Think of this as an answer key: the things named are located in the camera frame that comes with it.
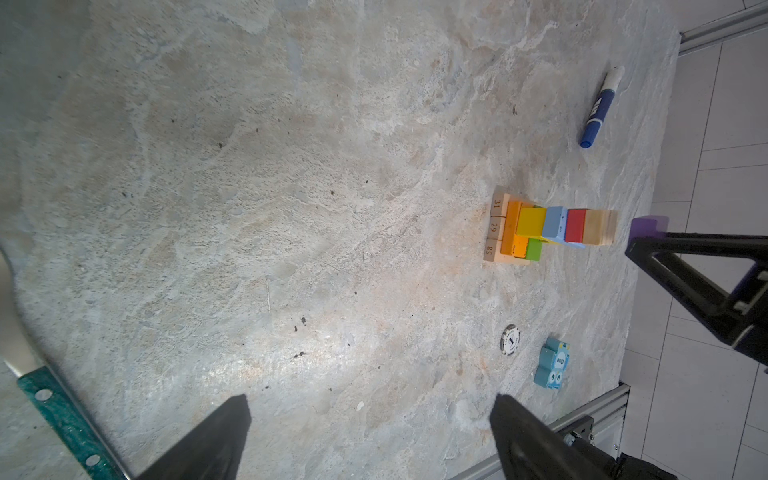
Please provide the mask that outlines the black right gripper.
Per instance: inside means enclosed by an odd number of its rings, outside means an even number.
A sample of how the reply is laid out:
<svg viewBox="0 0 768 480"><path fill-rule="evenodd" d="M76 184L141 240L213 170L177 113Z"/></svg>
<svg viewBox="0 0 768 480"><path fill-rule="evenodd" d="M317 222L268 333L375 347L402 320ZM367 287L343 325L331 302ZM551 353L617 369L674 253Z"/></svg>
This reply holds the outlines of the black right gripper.
<svg viewBox="0 0 768 480"><path fill-rule="evenodd" d="M720 342L767 365L765 236L667 233L665 238L635 239L625 254ZM726 291L684 261L683 254L741 258L753 265Z"/></svg>

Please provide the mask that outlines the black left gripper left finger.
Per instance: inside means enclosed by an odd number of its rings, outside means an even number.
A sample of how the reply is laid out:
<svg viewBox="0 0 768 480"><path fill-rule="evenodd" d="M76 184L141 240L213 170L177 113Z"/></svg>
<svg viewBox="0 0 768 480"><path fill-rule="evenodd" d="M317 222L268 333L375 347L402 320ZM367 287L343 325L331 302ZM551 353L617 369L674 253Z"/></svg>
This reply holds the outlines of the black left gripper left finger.
<svg viewBox="0 0 768 480"><path fill-rule="evenodd" d="M138 479L235 479L250 424L247 397L232 396Z"/></svg>

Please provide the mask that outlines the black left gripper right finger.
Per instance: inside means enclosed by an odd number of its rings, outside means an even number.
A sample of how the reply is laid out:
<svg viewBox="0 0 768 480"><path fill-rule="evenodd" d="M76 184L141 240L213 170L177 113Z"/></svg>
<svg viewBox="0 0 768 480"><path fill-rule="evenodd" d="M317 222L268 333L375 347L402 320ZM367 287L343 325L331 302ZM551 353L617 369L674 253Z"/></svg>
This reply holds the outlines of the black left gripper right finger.
<svg viewBox="0 0 768 480"><path fill-rule="evenodd" d="M496 396L489 422L506 479L608 479L510 395Z"/></svg>

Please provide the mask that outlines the purple wood cube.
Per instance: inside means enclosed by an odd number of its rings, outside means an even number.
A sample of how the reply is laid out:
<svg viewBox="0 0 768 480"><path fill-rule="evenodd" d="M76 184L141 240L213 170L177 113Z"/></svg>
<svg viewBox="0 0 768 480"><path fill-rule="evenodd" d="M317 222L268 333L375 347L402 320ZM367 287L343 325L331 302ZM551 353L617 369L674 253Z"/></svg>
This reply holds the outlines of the purple wood cube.
<svg viewBox="0 0 768 480"><path fill-rule="evenodd" d="M648 215L631 221L628 243L638 238L665 238L668 232L669 218L661 215Z"/></svg>

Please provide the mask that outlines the small natural wood cube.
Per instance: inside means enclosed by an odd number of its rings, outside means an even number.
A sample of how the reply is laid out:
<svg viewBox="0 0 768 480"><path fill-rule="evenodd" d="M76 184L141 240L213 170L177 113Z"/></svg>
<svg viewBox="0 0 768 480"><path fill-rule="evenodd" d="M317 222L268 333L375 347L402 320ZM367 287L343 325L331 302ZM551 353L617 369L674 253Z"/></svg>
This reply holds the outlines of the small natural wood cube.
<svg viewBox="0 0 768 480"><path fill-rule="evenodd" d="M616 210L587 210L583 243L592 246L612 245L616 238L617 223Z"/></svg>

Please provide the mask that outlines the red wood cube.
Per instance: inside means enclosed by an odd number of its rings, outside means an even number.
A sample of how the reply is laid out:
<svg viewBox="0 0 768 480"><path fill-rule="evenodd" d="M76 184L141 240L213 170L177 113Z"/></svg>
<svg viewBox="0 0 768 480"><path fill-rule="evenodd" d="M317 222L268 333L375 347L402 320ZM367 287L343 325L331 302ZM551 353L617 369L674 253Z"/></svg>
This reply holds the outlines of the red wood cube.
<svg viewBox="0 0 768 480"><path fill-rule="evenodd" d="M587 209L569 209L567 212L567 221L564 240L567 244L583 248L583 238L585 231Z"/></svg>

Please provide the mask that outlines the green wood block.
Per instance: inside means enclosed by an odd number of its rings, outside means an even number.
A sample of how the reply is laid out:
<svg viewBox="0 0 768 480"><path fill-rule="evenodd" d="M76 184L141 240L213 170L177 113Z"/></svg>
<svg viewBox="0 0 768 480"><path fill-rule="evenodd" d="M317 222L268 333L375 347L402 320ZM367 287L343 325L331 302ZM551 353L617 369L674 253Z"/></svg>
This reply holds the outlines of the green wood block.
<svg viewBox="0 0 768 480"><path fill-rule="evenodd" d="M544 242L538 239L529 238L526 248L525 259L538 262L541 259Z"/></svg>

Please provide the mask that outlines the orange wood block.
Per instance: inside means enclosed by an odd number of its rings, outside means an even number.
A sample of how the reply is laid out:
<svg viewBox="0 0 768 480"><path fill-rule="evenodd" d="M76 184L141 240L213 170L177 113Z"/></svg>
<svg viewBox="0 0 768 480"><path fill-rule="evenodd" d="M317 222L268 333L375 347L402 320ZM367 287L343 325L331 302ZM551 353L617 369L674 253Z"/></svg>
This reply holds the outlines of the orange wood block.
<svg viewBox="0 0 768 480"><path fill-rule="evenodd" d="M528 249L528 238L516 234L522 208L531 207L530 203L520 200L510 200L507 206L507 216L500 245L500 253L517 259L525 259Z"/></svg>

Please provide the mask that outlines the light blue wood block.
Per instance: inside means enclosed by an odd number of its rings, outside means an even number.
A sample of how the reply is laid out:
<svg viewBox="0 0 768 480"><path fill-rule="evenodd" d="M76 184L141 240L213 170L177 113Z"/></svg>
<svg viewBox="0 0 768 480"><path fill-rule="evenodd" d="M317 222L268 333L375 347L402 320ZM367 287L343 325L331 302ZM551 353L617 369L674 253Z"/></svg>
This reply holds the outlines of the light blue wood block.
<svg viewBox="0 0 768 480"><path fill-rule="evenodd" d="M562 206L550 207L547 209L546 222L543 228L543 239L557 244L579 248L567 244L564 240L568 210L568 208Z"/></svg>

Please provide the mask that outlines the yellow wood block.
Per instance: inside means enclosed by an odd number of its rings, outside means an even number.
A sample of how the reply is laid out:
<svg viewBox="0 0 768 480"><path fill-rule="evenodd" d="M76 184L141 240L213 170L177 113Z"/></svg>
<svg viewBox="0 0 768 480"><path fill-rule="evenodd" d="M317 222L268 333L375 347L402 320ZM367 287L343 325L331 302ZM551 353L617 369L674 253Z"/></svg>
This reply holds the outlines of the yellow wood block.
<svg viewBox="0 0 768 480"><path fill-rule="evenodd" d="M547 209L525 207L520 209L515 234L524 238L542 240Z"/></svg>

